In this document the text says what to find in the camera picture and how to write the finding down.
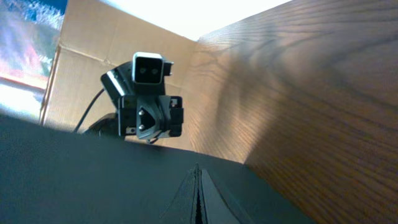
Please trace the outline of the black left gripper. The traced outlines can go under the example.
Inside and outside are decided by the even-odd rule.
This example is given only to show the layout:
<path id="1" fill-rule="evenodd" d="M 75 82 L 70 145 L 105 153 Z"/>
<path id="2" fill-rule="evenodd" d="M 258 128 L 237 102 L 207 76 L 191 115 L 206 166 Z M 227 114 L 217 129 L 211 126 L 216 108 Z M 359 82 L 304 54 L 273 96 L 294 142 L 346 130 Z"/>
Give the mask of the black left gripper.
<path id="1" fill-rule="evenodd" d="M 118 101 L 119 136 L 135 135 L 141 140 L 179 137 L 183 112 L 180 96 L 124 95 Z"/>

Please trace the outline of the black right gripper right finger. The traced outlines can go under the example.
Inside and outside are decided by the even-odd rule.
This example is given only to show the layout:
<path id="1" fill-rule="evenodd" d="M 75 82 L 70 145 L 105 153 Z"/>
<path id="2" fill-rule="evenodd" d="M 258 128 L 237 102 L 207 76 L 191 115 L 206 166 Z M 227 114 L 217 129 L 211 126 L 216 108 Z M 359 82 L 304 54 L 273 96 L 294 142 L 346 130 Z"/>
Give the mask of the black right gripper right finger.
<path id="1" fill-rule="evenodd" d="M 205 223 L 249 223 L 249 217 L 220 179 L 201 170 L 201 206 Z"/>

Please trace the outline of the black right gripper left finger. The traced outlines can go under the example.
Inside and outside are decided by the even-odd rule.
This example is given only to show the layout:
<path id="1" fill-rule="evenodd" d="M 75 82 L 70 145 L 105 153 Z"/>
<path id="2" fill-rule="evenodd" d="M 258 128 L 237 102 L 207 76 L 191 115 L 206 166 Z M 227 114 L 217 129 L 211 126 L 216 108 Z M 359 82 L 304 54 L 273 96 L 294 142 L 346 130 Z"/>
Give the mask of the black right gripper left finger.
<path id="1" fill-rule="evenodd" d="M 172 201 L 160 216 L 160 223 L 191 224 L 196 222 L 199 168 L 187 171 Z"/>

